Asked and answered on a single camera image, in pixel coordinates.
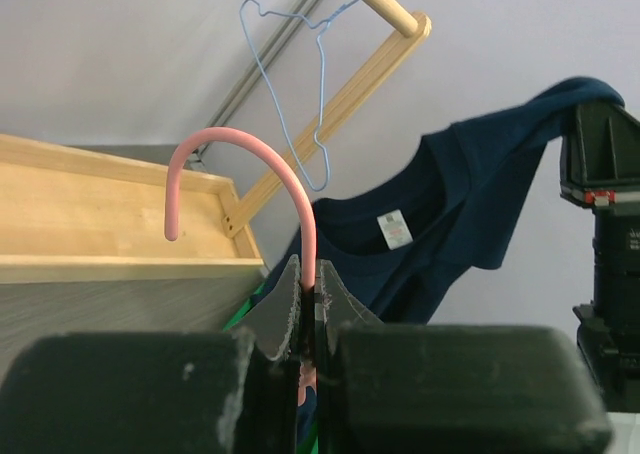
blue wire hanger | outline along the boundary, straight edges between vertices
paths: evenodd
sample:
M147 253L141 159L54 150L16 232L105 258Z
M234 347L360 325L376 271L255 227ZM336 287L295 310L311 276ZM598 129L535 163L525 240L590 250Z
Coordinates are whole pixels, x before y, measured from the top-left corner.
M265 83L267 84L267 88L269 89L269 92L271 93L271 98L273 99L273 103L275 105L276 111L278 112L278 117L280 118L280 125L282 126L282 132L284 133L284 137L287 141L287 144L289 146L289 149L291 149L291 152L293 153L293 157L295 158L296 164L298 165L298 168L300 169L300 172L302 173L305 181L307 182L309 188L314 191L314 192L320 192L323 189L325 189L327 187L327 185L329 184L329 181L331 179L331 165L329 163L329 152L327 150L327 147L322 144L320 142L320 140L318 139L318 133L320 132L320 128L322 127L322 121L323 121L323 117L324 117L324 81L325 81L325 55L324 55L324 49L322 48L322 36L325 32L327 32L327 30L329 29L329 27L331 27L331 23L333 21L336 20L336 18L342 14L343 12L345 12L347 9L349 9L351 6L353 6L354 4L356 4L357 2L359 2L361 0L352 0L346 4L343 4L342 6L340 6L333 14L331 14L329 17L322 19L321 21L318 21L317 23L312 23L306 16L303 16L302 14L295 14L295 13L286 13L286 12L278 12L278 11L263 11L262 10L262 6L260 5L260 3L256 0L245 0L242 3L242 6L240 6L240 22L242 24L242 31L244 32L244 36L247 39L247 44L249 44L249 48L251 49L251 52L253 53L253 57L255 58L256 63L258 64L258 68L260 69L260 72L262 73L262 77L264 78ZM255 45L253 44L253 41L251 40L251 36L249 35L249 31L247 29L247 23L244 17L244 9L247 6L247 4L249 3L253 3L258 7L258 14L260 15L260 17L266 17L270 14L273 14L274 16L279 16L279 17L284 17L284 18L293 18L293 19L300 19L302 20L307 27L310 30L316 30L318 28L320 29L320 32L318 33L317 37L316 37L316 45L318 46L318 51L320 52L320 95L319 95L319 107L318 107L318 123L316 125L316 128L313 131L313 142L315 142L315 144L322 150L323 156L324 156L324 165L325 165L325 172L326 172L326 176L325 176L325 180L324 183L320 186L320 187L316 187L313 182L311 181L311 179L309 178L309 175L307 174L307 171L305 170L304 166L302 165L302 161L300 161L300 158L298 157L298 155L296 154L296 151L293 147L293 141L291 140L291 137L289 136L289 131L287 129L287 123L284 120L284 114L282 113L282 109L280 108L280 103L278 102L278 96L276 95L275 89L273 88L273 85L271 84L271 81L269 80L269 76L267 76L267 73L265 71L264 66L262 65L262 62L260 61L260 56L258 55L258 51L255 47Z

white label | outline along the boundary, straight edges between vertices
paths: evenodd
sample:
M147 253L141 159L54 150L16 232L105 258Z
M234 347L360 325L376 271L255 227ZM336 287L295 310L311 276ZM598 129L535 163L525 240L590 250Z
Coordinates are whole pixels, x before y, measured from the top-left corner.
M378 217L378 224L391 250L406 246L413 241L409 227L399 209Z

wooden shelf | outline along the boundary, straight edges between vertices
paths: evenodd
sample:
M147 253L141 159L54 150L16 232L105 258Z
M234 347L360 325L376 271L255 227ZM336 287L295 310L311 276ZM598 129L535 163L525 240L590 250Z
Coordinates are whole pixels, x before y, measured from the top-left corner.
M263 266L229 238L230 179L184 171L181 235L163 235L166 167L0 135L0 283L221 278Z

navy blue t-shirt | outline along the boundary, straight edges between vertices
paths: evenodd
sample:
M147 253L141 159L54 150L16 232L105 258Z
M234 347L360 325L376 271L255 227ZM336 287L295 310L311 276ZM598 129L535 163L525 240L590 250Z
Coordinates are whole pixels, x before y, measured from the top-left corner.
M452 124L422 136L409 164L351 199L313 204L318 258L333 263L346 288L385 322L426 323L448 288L471 266L501 266L546 144L571 133L577 104L624 106L609 85L572 78L522 106ZM390 250L377 218L399 209L413 241ZM300 230L271 271L274 288ZM298 439L313 423L315 395L298 411Z

pink hook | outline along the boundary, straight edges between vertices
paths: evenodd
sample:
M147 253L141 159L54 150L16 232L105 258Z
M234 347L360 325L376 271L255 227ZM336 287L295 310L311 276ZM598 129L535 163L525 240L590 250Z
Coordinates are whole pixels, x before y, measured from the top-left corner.
M169 241L178 238L180 210L180 174L187 158L201 144L222 141L243 147L262 159L282 180L289 191L300 217L302 237L302 288L313 289L316 277L316 222L311 202L291 167L271 147L246 132L230 127L209 127L185 139L174 151L167 172L167 192L164 210L164 235Z

